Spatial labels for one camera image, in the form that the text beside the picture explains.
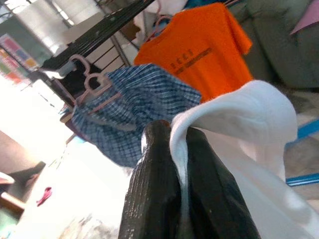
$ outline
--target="t-shirt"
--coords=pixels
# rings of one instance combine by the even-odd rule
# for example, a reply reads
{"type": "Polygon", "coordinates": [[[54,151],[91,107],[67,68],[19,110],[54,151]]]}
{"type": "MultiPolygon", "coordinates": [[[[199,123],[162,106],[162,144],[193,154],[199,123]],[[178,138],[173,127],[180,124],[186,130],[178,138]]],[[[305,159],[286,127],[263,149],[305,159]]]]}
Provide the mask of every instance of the t-shirt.
{"type": "Polygon", "coordinates": [[[176,14],[161,35],[141,47],[135,64],[163,67],[206,102],[252,80],[242,58],[251,46],[226,6],[214,3],[176,14]]]}

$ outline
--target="pink plastic hanger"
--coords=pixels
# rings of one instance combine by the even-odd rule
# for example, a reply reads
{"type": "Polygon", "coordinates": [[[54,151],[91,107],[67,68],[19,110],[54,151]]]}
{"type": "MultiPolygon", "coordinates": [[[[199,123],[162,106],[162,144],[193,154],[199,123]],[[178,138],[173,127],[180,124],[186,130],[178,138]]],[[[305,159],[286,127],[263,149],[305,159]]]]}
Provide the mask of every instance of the pink plastic hanger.
{"type": "MultiPolygon", "coordinates": [[[[86,91],[79,97],[79,100],[78,100],[79,104],[81,104],[89,94],[97,97],[103,94],[107,89],[109,89],[112,86],[112,82],[102,72],[90,74],[90,65],[83,56],[75,54],[71,56],[69,60],[70,61],[79,60],[85,67],[85,71],[83,74],[86,76],[86,79],[84,81],[84,87],[86,91]],[[98,78],[98,82],[100,82],[101,85],[104,85],[104,87],[98,91],[95,91],[90,87],[90,80],[95,77],[98,78]]],[[[108,100],[100,104],[99,106],[95,107],[91,112],[89,112],[89,114],[92,114],[100,110],[101,108],[106,106],[108,103],[112,102],[113,100],[117,99],[120,96],[121,96],[120,93],[115,94],[114,96],[112,96],[111,98],[109,98],[108,100]]]]}
{"type": "Polygon", "coordinates": [[[168,15],[161,16],[161,15],[160,15],[161,2],[160,2],[160,0],[157,0],[157,1],[158,1],[158,4],[159,4],[158,11],[156,12],[156,15],[157,15],[157,19],[158,19],[158,20],[157,20],[157,22],[156,22],[156,24],[155,24],[155,30],[152,32],[151,35],[149,35],[149,37],[146,39],[145,42],[150,41],[150,40],[152,39],[152,37],[155,36],[155,34],[161,32],[161,31],[159,31],[159,24],[160,24],[160,22],[161,22],[162,20],[164,20],[164,19],[169,19],[169,20],[171,20],[171,16],[168,16],[168,15]]]}

